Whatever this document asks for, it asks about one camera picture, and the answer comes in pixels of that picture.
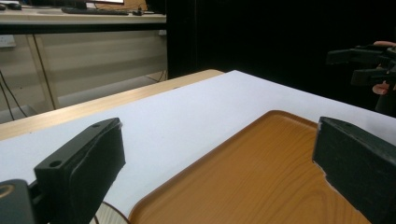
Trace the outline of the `white wall socket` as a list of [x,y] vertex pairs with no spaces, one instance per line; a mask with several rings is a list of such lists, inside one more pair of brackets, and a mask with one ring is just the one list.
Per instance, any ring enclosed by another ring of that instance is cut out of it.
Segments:
[[13,48],[16,42],[13,35],[0,35],[0,48]]

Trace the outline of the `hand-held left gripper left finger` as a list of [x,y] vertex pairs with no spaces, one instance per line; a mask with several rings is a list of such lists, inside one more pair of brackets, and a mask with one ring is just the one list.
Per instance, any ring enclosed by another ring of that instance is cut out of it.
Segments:
[[89,224],[125,164],[121,122],[86,128],[35,167],[49,224]]

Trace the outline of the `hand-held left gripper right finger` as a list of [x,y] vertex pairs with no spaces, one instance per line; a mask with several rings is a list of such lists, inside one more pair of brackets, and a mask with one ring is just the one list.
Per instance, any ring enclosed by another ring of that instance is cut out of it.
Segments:
[[372,224],[396,224],[396,146],[351,123],[322,117],[312,161]]

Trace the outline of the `white table cover sheet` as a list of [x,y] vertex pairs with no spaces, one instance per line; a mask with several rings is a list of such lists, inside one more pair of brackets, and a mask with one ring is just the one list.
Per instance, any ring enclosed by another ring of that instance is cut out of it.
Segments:
[[271,110],[353,123],[396,146],[396,119],[238,71],[204,71],[0,124],[0,182],[34,167],[89,125],[120,118],[126,164],[106,196],[123,214]]

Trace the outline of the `black keyboard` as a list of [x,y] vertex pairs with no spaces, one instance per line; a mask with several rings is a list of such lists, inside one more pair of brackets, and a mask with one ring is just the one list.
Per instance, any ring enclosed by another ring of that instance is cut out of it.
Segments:
[[61,11],[67,14],[76,15],[111,15],[111,16],[128,16],[129,13],[125,11],[117,11],[110,9],[97,9],[97,8],[75,8],[75,7],[62,7]]

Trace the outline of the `black curtain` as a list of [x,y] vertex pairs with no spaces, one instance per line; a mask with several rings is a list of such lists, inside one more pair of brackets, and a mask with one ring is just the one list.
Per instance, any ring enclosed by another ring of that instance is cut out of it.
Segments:
[[170,77],[238,70],[374,109],[329,51],[396,40],[396,0],[166,0]]

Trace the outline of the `computer monitor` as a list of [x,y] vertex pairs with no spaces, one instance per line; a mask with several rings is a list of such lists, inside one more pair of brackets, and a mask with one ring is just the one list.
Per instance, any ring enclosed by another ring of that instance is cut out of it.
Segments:
[[24,3],[35,7],[78,7],[85,8],[88,4],[123,6],[124,0],[23,0]]

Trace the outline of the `orange wood-grain tray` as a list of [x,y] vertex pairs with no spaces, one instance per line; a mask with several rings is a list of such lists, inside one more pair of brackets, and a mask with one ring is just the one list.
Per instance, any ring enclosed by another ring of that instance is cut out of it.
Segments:
[[270,111],[142,199],[132,224],[370,224],[312,162],[316,123]]

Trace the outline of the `beige office desk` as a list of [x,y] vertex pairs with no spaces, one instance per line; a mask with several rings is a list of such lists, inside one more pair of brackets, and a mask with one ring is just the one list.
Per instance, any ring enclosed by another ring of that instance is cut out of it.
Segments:
[[0,12],[2,78],[22,105],[41,113],[132,88],[167,69],[166,18],[73,15],[58,8]]

